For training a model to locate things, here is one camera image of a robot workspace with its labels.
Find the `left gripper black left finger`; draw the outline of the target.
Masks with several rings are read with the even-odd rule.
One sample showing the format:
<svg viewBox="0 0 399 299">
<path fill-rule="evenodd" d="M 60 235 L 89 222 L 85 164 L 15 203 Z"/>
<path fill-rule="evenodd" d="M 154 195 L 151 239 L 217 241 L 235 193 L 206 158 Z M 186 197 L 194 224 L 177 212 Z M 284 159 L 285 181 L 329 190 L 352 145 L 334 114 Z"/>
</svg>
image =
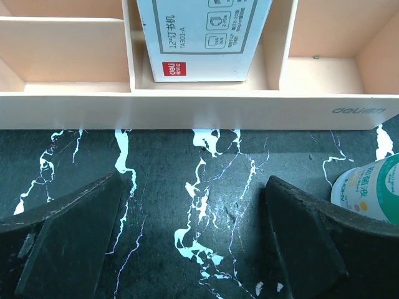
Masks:
<svg viewBox="0 0 399 299">
<path fill-rule="evenodd" d="M 1 219 L 1 298 L 93 298 L 122 190 L 114 172 Z"/>
</svg>

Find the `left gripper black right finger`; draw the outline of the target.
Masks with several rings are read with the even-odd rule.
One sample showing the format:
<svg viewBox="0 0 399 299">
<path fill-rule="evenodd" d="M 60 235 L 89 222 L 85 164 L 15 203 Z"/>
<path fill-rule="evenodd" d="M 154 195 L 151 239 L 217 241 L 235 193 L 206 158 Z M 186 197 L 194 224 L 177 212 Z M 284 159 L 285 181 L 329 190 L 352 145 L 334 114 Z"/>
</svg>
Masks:
<svg viewBox="0 0 399 299">
<path fill-rule="evenodd" d="M 361 216 L 271 176 L 264 189 L 293 298 L 398 298 L 398 226 Z"/>
</svg>

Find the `white disinfectant bottle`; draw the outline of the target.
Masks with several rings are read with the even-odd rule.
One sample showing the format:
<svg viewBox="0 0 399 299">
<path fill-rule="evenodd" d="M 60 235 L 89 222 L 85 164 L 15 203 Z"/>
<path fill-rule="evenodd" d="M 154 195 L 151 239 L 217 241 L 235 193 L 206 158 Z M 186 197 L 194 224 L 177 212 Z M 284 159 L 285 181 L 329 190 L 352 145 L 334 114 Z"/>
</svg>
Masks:
<svg viewBox="0 0 399 299">
<path fill-rule="evenodd" d="M 398 155 L 394 154 L 339 176 L 330 201 L 336 206 L 398 225 Z"/>
</svg>

